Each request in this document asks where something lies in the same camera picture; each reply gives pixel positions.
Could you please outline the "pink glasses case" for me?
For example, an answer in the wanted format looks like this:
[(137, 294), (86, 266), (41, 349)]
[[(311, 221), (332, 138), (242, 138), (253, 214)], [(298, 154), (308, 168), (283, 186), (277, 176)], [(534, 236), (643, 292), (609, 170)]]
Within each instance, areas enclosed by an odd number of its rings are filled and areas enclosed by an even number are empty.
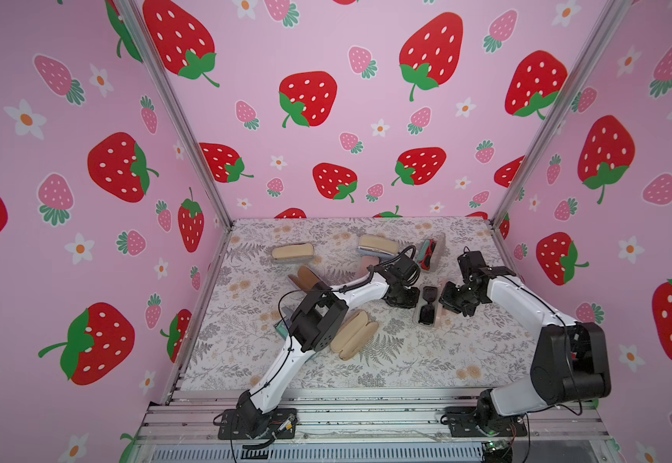
[(362, 256), (359, 267), (356, 272), (356, 277), (361, 278), (369, 274), (369, 267), (380, 264), (380, 259), (375, 256)]

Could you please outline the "pink case black sunglasses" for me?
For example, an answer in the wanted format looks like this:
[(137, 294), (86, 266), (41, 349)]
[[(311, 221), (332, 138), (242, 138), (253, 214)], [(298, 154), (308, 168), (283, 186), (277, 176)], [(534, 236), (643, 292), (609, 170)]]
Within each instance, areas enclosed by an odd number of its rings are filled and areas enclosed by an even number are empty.
[(417, 326), (424, 329), (436, 329), (440, 326), (444, 316), (444, 307), (440, 302), (441, 293), (441, 287), (421, 287), (419, 301), (413, 313), (413, 321)]

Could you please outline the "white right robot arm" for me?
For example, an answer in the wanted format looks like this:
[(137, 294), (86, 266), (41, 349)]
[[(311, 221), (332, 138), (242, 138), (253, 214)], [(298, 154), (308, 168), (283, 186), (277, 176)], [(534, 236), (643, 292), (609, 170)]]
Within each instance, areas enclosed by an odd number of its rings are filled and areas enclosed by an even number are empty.
[(567, 402), (602, 399), (611, 393), (605, 334), (553, 308), (506, 266), (490, 266), (479, 251), (458, 257), (463, 284), (447, 283), (439, 303), (462, 316), (484, 304), (506, 310), (537, 338), (530, 372), (509, 385), (483, 391), (472, 420), (489, 432), (497, 422)]

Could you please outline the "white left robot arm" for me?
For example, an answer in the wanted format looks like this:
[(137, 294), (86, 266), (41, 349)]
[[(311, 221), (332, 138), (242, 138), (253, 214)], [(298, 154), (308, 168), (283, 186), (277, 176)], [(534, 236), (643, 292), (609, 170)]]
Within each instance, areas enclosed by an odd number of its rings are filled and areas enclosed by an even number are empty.
[(336, 338), (349, 310), (383, 300), (390, 307), (411, 309), (418, 301), (415, 287), (420, 265), (405, 252), (378, 265), (368, 273), (341, 286), (314, 283), (295, 309), (288, 336), (262, 379), (243, 392), (236, 411), (247, 432), (270, 422), (272, 411), (301, 367)]

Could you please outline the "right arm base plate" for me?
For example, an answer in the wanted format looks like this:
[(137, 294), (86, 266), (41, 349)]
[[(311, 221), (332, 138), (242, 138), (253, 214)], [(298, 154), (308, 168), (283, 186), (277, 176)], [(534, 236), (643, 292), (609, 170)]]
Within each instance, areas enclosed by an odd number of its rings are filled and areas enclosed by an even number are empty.
[(521, 416), (499, 416), (486, 405), (447, 407), (439, 420), (455, 438), (527, 437)]

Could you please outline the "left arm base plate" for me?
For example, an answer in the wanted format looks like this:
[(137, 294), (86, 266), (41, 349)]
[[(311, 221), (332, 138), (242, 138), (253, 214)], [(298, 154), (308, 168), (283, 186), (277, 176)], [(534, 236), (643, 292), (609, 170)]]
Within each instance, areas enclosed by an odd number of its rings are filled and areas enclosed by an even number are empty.
[(229, 409), (219, 420), (218, 440), (291, 440), (295, 438), (296, 427), (295, 408), (276, 408), (251, 417), (246, 417), (243, 411)]

